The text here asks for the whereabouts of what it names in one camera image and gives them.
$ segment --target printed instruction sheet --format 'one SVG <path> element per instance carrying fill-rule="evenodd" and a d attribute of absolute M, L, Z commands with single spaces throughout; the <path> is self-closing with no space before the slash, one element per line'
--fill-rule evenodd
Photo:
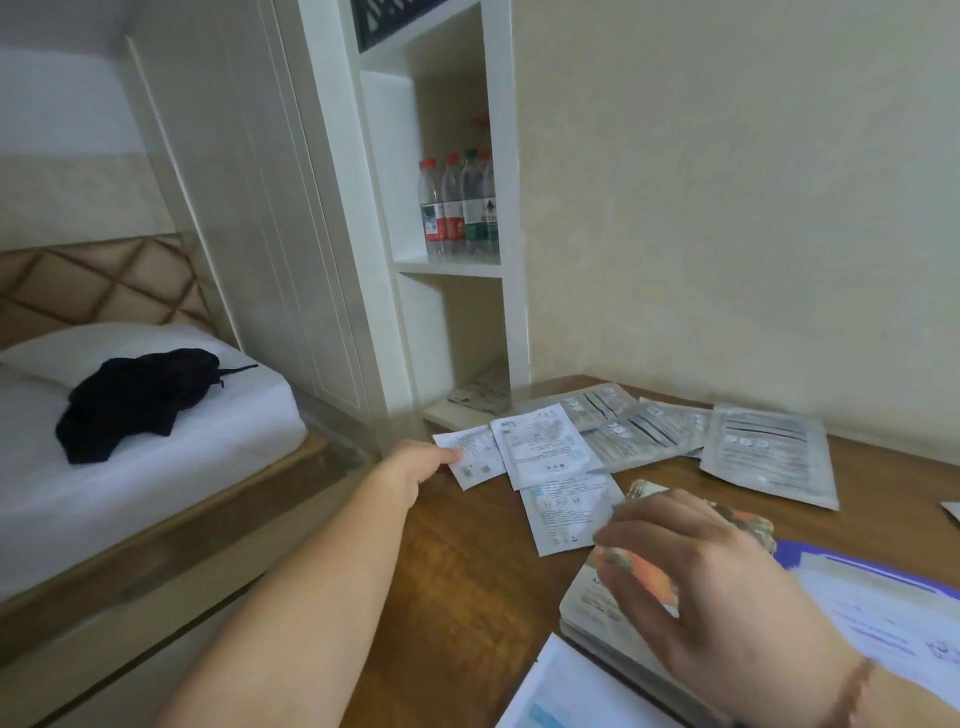
<path fill-rule="evenodd" d="M 463 449 L 464 455 L 460 462 L 453 463 L 450 469 L 464 490 L 507 471 L 488 425 L 434 435 L 433 441 L 441 448 Z"/>
<path fill-rule="evenodd" d="M 559 404 L 491 422 L 514 490 L 603 468 Z"/>
<path fill-rule="evenodd" d="M 680 723 L 550 635 L 496 728 L 680 728 Z"/>
<path fill-rule="evenodd" d="M 605 474 L 577 475 L 520 491 L 540 556 L 593 545 L 623 493 Z"/>
<path fill-rule="evenodd" d="M 960 710 L 960 601 L 823 555 L 804 554 L 792 573 L 850 644 Z"/>

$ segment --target bed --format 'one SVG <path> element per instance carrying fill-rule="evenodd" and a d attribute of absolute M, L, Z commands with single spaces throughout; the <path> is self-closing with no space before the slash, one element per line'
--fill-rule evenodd
<path fill-rule="evenodd" d="M 137 270 L 144 256 L 151 265 Z M 90 275 L 98 267 L 107 270 Z M 290 386 L 262 365 L 225 377 L 179 414 L 170 437 L 136 435 L 106 463 L 67 464 L 54 427 L 72 387 L 107 358 L 186 347 L 217 354 L 225 368 L 254 363 L 212 329 L 169 238 L 0 255 L 0 666 L 336 477 Z"/>

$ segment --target forearm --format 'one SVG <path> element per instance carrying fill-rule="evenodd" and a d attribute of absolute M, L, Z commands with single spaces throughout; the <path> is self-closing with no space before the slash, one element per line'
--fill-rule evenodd
<path fill-rule="evenodd" d="M 876 671 L 864 696 L 856 725 L 864 728 L 956 728 L 960 714 L 924 688 L 887 670 Z"/>
<path fill-rule="evenodd" d="M 396 566 L 412 502 L 401 485 L 374 470 L 334 521 L 252 592 L 160 724 L 338 725 Z"/>

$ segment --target plastic water bottle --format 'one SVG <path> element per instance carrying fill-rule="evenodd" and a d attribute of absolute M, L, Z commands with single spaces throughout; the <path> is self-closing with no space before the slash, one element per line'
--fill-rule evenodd
<path fill-rule="evenodd" d="M 484 220 L 483 170 L 477 163 L 477 151 L 464 152 L 467 163 L 461 176 L 464 188 L 464 228 L 467 233 L 467 252 L 471 255 L 487 253 L 487 223 Z"/>
<path fill-rule="evenodd" d="M 483 167 L 484 222 L 487 225 L 487 250 L 500 255 L 500 230 L 496 225 L 496 183 L 493 179 L 493 160 L 484 155 L 487 162 Z"/>
<path fill-rule="evenodd" d="M 441 183 L 444 202 L 444 253 L 461 255 L 467 250 L 467 231 L 464 228 L 464 192 L 460 180 L 460 158 L 449 155 Z"/>
<path fill-rule="evenodd" d="M 423 237 L 426 240 L 427 257 L 439 257 L 444 252 L 444 206 L 440 204 L 437 186 L 433 183 L 435 159 L 420 163 L 420 218 L 423 220 Z"/>

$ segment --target bracelet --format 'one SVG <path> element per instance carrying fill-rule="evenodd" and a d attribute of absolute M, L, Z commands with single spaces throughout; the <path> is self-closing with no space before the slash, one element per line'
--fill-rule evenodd
<path fill-rule="evenodd" d="M 860 728 L 860 713 L 867 701 L 868 683 L 878 667 L 876 660 L 863 658 L 844 684 L 840 699 L 830 712 L 825 728 Z"/>

